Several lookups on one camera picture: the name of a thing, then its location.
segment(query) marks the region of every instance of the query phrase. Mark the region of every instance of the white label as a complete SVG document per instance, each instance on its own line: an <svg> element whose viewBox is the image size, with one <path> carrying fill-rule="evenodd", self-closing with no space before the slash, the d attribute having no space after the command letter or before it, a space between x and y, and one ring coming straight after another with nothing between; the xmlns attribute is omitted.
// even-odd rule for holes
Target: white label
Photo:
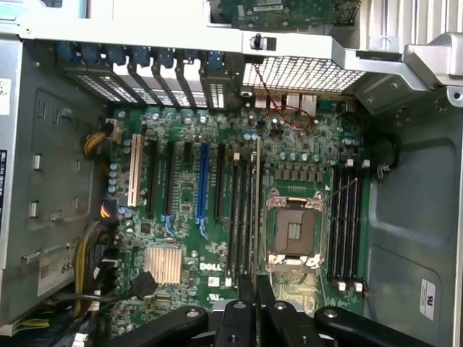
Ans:
<svg viewBox="0 0 463 347"><path fill-rule="evenodd" d="M210 263L201 262L200 270L222 271L222 266L220 264L210 264Z"/></svg>
<svg viewBox="0 0 463 347"><path fill-rule="evenodd" d="M74 276L74 248L41 257L37 296L59 286Z"/></svg>
<svg viewBox="0 0 463 347"><path fill-rule="evenodd" d="M279 5L281 0L257 0L257 6Z"/></svg>
<svg viewBox="0 0 463 347"><path fill-rule="evenodd" d="M243 5L238 5L238 17L244 17L245 16L245 8Z"/></svg>
<svg viewBox="0 0 463 347"><path fill-rule="evenodd" d="M436 305L436 286L421 280L420 312L430 320L434 320L434 306Z"/></svg>
<svg viewBox="0 0 463 347"><path fill-rule="evenodd" d="M283 9L283 5L259 6L259 7L254 7L254 12L278 11L282 9Z"/></svg>
<svg viewBox="0 0 463 347"><path fill-rule="evenodd" d="M0 116L9 115L9 98L12 90L12 81L0 78Z"/></svg>
<svg viewBox="0 0 463 347"><path fill-rule="evenodd" d="M220 278L219 277L208 278L208 287L220 287Z"/></svg>

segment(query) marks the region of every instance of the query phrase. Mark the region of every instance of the cpu socket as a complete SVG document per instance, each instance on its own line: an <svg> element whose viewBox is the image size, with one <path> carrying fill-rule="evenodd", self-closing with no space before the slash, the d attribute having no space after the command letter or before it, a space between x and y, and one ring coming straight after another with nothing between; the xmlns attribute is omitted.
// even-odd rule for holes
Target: cpu socket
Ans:
<svg viewBox="0 0 463 347"><path fill-rule="evenodd" d="M271 272L307 273L323 263L326 209L321 192L314 197L282 197L273 188L264 212L264 253Z"/></svg>

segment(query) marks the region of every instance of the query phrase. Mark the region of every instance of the screw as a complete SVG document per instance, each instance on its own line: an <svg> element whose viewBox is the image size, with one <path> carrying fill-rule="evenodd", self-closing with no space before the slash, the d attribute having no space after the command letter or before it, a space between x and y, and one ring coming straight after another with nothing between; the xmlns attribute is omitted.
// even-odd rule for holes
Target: screw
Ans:
<svg viewBox="0 0 463 347"><path fill-rule="evenodd" d="M284 302L277 302L275 303L274 307L276 309L286 309L286 304Z"/></svg>
<svg viewBox="0 0 463 347"><path fill-rule="evenodd" d="M233 305L235 309L244 309L246 307L246 304L244 302L238 301L235 305Z"/></svg>
<svg viewBox="0 0 463 347"><path fill-rule="evenodd" d="M195 309L192 309L192 310L187 312L187 317L189 317L189 318L197 317L199 315L200 315L200 313L198 311L196 311Z"/></svg>
<svg viewBox="0 0 463 347"><path fill-rule="evenodd" d="M325 310L324 314L325 314L325 316L327 316L328 318L335 318L335 317L338 317L338 314L335 313L335 311L332 310L332 309L327 309L327 310Z"/></svg>

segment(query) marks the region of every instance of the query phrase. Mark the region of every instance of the gray metal panel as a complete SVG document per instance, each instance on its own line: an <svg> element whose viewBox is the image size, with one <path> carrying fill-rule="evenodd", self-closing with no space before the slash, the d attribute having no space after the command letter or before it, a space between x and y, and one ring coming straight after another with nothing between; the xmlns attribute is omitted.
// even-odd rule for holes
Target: gray metal panel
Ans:
<svg viewBox="0 0 463 347"><path fill-rule="evenodd" d="M9 151L0 243L1 325L70 282L38 298L40 259L75 243L97 215L99 180L93 164L83 160L81 144L104 109L100 101L40 64L54 61L50 51L18 40L0 40L0 51L0 78L11 78L15 90L10 115L0 116L0 148ZM34 171L38 153L42 169ZM79 172L76 160L81 160ZM29 206L34 200L39 201L39 216L32 219ZM50 214L58 211L62 217L51 220Z"/></svg>
<svg viewBox="0 0 463 347"><path fill-rule="evenodd" d="M389 126L400 136L399 167L370 190L370 303L378 321L389 327L435 346L452 346L452 338L453 346L460 346L453 335L459 326L455 332L452 326L461 314L454 306L462 290L455 275L462 110L449 105L445 91L407 106ZM381 145L378 154L390 156L390 145ZM436 286L433 320L420 313L422 279Z"/></svg>

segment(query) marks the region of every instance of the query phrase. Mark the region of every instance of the green circuit board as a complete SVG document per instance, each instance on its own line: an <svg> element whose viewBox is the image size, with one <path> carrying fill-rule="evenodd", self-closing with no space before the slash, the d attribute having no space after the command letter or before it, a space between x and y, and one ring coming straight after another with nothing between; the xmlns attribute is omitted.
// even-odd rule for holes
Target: green circuit board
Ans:
<svg viewBox="0 0 463 347"><path fill-rule="evenodd" d="M332 165L343 158L368 158L362 145L344 145L344 139L362 141L368 120L362 112L347 114L344 101L318 100L316 119L306 132L291 128L266 116L267 110L242 109L236 112L191 111L174 108L120 108L114 118L123 124L124 133L119 143L113 142L111 164L118 166L114 188L109 200L117 201L122 213L121 226L114 243L120 249L121 265L117 271L117 291L129 287L129 281L145 268L145 250L149 248L177 249L181 252L180 281L161 285L155 295L144 301L121 301L111 310L111 334L121 335L184 305L198 305L210 309L214 302L237 298L235 282L227 283L229 274L227 254L230 252L229 225L234 191L234 156L241 161L250 159L260 138L261 208L271 189L291 197L312 197L322 192L326 201L332 193ZM294 118L304 124L307 119ZM127 188L130 174L130 140L133 134L144 134L143 169L140 189L143 202L139 207L127 207ZM175 149L168 155L168 141ZM156 163L153 162L153 143ZM200 159L202 144L208 144L208 175L205 183L205 232L201 234L196 216L200 189ZM223 194L220 218L216 217L218 148L225 150L223 162ZM156 184L150 181L156 177ZM166 189L169 182L171 189ZM368 181L364 182L364 199L360 233L359 272L363 276L366 258L366 213ZM147 203L148 190L155 190L153 206ZM170 194L171 211L166 224L165 201ZM315 227L315 244L320 242L321 225ZM253 259L250 248L249 259ZM259 254L255 272L267 273L264 257ZM298 301L307 312L333 304L361 313L362 295L352 289L340 293L326 278L326 269L309 273L272 273L271 282L280 299Z"/></svg>
<svg viewBox="0 0 463 347"><path fill-rule="evenodd" d="M221 0L224 18L241 30L305 31L353 25L360 0Z"/></svg>

